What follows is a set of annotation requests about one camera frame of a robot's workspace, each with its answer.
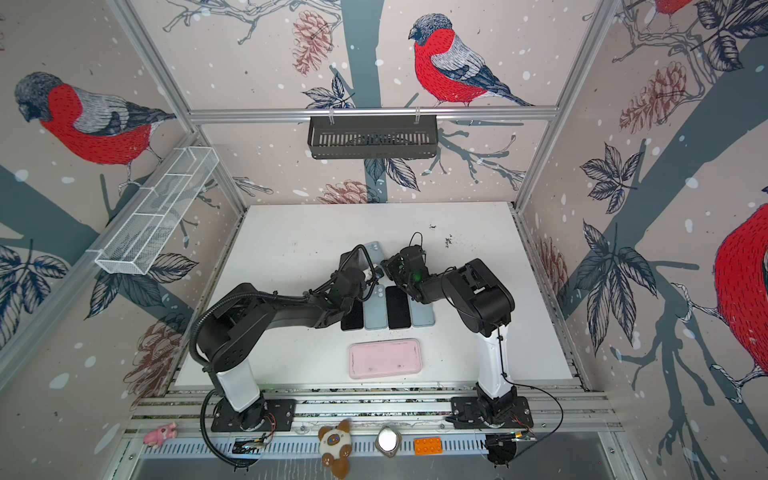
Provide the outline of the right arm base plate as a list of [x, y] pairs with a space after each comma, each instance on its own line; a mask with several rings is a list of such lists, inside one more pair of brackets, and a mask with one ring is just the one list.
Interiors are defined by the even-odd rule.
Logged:
[[478, 397], [453, 397], [451, 414], [445, 420], [456, 429], [532, 429], [533, 418], [528, 399], [488, 401]]

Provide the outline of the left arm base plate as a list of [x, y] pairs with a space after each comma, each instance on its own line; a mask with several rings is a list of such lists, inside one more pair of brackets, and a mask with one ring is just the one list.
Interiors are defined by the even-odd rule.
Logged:
[[288, 432], [295, 408], [296, 401], [292, 399], [259, 399], [237, 412], [226, 399], [221, 399], [213, 410], [211, 430], [215, 433]]

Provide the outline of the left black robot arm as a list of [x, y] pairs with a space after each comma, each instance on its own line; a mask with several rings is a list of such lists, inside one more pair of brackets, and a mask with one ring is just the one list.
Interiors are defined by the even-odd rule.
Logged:
[[210, 399], [221, 400], [216, 411], [222, 420], [212, 422], [215, 432], [250, 432], [262, 427], [267, 439], [278, 429], [252, 373], [249, 356], [269, 329], [302, 327], [328, 328], [368, 300], [379, 283], [375, 268], [340, 268], [316, 289], [300, 296], [264, 292], [242, 283], [198, 316], [190, 326], [190, 357], [208, 374], [213, 388], [206, 395], [199, 415], [205, 445], [220, 460], [239, 469], [254, 464], [228, 456], [212, 443], [206, 428]]

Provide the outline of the blue phone black screen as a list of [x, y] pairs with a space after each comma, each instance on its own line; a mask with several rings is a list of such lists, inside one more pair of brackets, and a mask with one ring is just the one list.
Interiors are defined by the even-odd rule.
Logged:
[[356, 331], [364, 328], [364, 308], [363, 303], [355, 301], [352, 309], [341, 320], [342, 331]]

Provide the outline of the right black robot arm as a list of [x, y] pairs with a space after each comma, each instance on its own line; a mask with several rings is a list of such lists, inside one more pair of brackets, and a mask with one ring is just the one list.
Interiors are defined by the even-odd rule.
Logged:
[[429, 305], [448, 301], [480, 340], [476, 395], [452, 398], [452, 413], [446, 421], [457, 429], [532, 430], [528, 400], [518, 394], [508, 369], [508, 325], [515, 301], [488, 266], [476, 258], [462, 267], [431, 274], [424, 249], [411, 245], [384, 260], [381, 267], [387, 278], [416, 302]]

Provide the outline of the light blue phone case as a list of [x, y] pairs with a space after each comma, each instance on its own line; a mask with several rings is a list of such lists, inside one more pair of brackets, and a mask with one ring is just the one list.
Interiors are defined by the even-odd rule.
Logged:
[[435, 315], [431, 305], [409, 300], [411, 325], [414, 328], [431, 327], [435, 324]]
[[388, 328], [385, 287], [377, 285], [371, 297], [363, 303], [364, 328], [381, 330]]
[[385, 259], [383, 249], [378, 241], [372, 241], [364, 245], [365, 252], [361, 254], [361, 265], [369, 268], [370, 265], [379, 266]]

